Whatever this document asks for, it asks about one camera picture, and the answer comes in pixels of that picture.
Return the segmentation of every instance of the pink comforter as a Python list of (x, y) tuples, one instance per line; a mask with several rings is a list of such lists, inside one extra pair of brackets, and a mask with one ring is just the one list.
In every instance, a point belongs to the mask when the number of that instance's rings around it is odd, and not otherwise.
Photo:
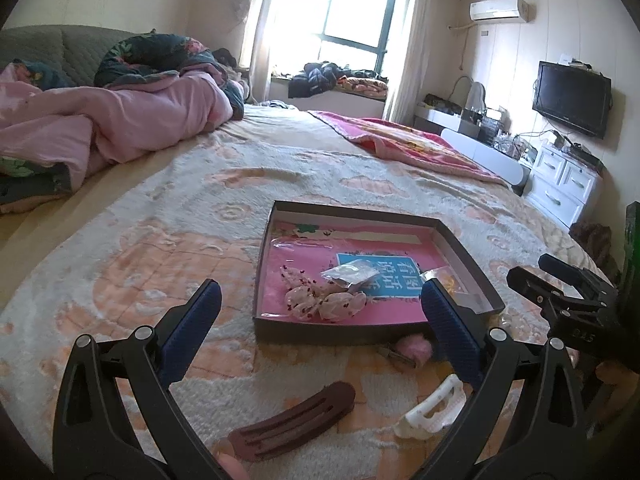
[(378, 158), (398, 160), (423, 170), (507, 185), (499, 176), (476, 164), (436, 134), (382, 119), (355, 119), (331, 112), (309, 113), (349, 142), (375, 153)]
[(71, 186), (108, 164), (167, 148), (232, 115), (213, 66), (136, 89), (59, 88), (43, 92), (0, 74), (0, 155), (49, 167), (62, 162)]

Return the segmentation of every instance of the blue label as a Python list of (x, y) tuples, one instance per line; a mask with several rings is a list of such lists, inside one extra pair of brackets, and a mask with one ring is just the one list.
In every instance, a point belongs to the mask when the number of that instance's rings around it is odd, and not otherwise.
[(366, 260), (380, 274), (360, 290), (372, 298), (418, 298), (422, 290), (420, 271), (407, 256), (371, 256), (370, 254), (338, 253), (338, 263)]

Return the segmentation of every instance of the cardboard box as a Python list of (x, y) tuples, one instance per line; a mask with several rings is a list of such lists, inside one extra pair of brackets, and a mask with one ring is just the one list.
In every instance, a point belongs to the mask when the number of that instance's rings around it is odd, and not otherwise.
[[(318, 314), (309, 321), (287, 313), (288, 288), (281, 266), (305, 270), (309, 279), (340, 258), (375, 255), (382, 272), (367, 296), (398, 297), (367, 301), (344, 321), (327, 322)], [(255, 283), (254, 327), (258, 340), (281, 344), (364, 345), (394, 342), (412, 334), (433, 335), (418, 295), (419, 272), (434, 275), (458, 304), (482, 317), (504, 309), (502, 299), (478, 264), (440, 220), (381, 211), (296, 202), (275, 202), (264, 231)]]

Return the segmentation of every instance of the sheer curtain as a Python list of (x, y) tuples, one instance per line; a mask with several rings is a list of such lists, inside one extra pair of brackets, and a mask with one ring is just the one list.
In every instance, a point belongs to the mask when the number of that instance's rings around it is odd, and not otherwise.
[(411, 124), (427, 73), (438, 0), (409, 0), (402, 38), (389, 77), (384, 118)]
[(266, 101), (271, 84), (270, 51), (278, 0), (251, 0), (240, 65), (249, 66), (251, 96)]

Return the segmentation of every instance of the tv screen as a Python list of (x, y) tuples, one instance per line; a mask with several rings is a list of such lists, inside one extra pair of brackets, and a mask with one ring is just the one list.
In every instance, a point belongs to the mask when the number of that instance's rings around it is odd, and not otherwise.
[(582, 134), (602, 139), (611, 106), (611, 79), (581, 68), (540, 62), (533, 109)]

